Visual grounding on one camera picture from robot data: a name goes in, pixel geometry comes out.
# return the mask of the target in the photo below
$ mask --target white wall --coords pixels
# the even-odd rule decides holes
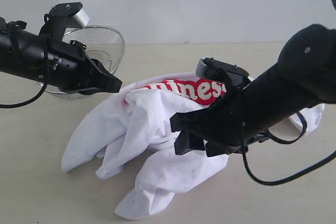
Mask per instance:
[[[51,6],[72,1],[129,44],[285,41],[312,23],[336,27],[330,0],[0,0],[0,16],[37,32]]]

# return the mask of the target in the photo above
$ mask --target crumpled fabric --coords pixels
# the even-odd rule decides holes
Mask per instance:
[[[62,157],[64,172],[95,156],[103,158],[96,171],[101,179],[123,170],[125,163],[155,150],[137,175],[134,188],[114,210],[129,220],[143,219],[163,211],[176,193],[185,193],[222,170],[227,155],[207,157],[192,151],[178,156],[169,119],[176,112],[189,112],[209,106],[225,93],[220,83],[198,78],[194,73],[176,73],[128,85],[94,108],[74,131]],[[308,123],[306,134],[315,130],[324,105],[301,111]],[[296,115],[290,121],[298,130]]]

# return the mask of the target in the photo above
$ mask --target wire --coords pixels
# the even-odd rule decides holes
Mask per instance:
[[[0,104],[0,109],[13,109],[13,108],[26,106],[26,105],[28,105],[32,102],[35,102],[38,98],[41,97],[41,95],[46,90],[46,88],[48,86],[48,83],[49,83],[49,79],[50,79],[47,37],[48,37],[48,35],[42,35],[41,36],[42,43],[43,43],[44,67],[45,67],[45,77],[44,77],[44,84],[43,84],[42,88],[33,98],[31,98],[31,99],[29,99],[25,102],[16,103],[16,104]],[[20,57],[21,51],[20,51],[20,47],[18,46],[18,44],[15,43],[15,41],[17,42],[16,38],[13,41],[14,41],[14,43],[12,43],[12,40],[10,41],[11,44],[12,44],[13,52],[15,54],[17,54],[17,56]]]
[[[242,108],[242,89],[240,89],[238,92],[238,103],[240,103],[240,108]],[[325,159],[321,160],[320,162],[317,162],[316,164],[309,166],[308,168],[301,170],[298,173],[295,173],[287,178],[283,178],[280,180],[275,180],[275,181],[264,181],[261,180],[259,178],[257,178],[251,171],[250,167],[248,166],[247,163],[247,157],[246,157],[246,146],[245,146],[245,142],[244,142],[244,126],[245,123],[243,121],[243,115],[242,115],[242,110],[240,110],[240,121],[241,121],[241,127],[240,127],[240,145],[242,147],[241,149],[241,154],[243,156],[243,162],[244,162],[244,166],[245,166],[245,170],[247,172],[247,174],[257,183],[264,185],[264,186],[278,186],[278,185],[282,185],[288,182],[291,182],[299,177],[302,177],[303,175],[306,175],[320,167],[322,167],[323,165],[331,162],[335,157],[336,157],[336,151],[334,151],[332,154],[330,154],[328,157],[326,157]]]

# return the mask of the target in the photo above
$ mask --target table surface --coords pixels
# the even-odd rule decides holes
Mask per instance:
[[[143,45],[126,47],[116,75],[128,84],[173,72],[194,71],[199,58],[215,57],[258,76],[276,62],[283,43],[227,45]],[[0,103],[14,103],[37,92],[31,81],[0,75]],[[44,94],[35,103],[0,111],[0,222],[5,224],[128,223],[113,211],[133,188],[148,152],[127,163],[115,177],[100,180],[94,159],[68,174],[60,161],[72,132],[108,94],[69,101]],[[291,146],[271,141],[251,146],[253,172],[277,179],[306,168],[335,149],[336,107],[327,106],[319,128]],[[253,182],[240,155],[168,208],[135,223],[334,223],[336,163],[277,187]]]

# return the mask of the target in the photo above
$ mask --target mesh strainer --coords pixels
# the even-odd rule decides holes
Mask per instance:
[[[111,74],[117,70],[125,53],[125,41],[121,33],[111,27],[87,26],[68,31],[63,36],[64,42],[77,40],[87,46],[86,53],[91,59],[99,60]],[[41,88],[43,83],[36,82]],[[64,93],[54,86],[47,86],[46,92],[63,99],[82,99],[89,95]]]

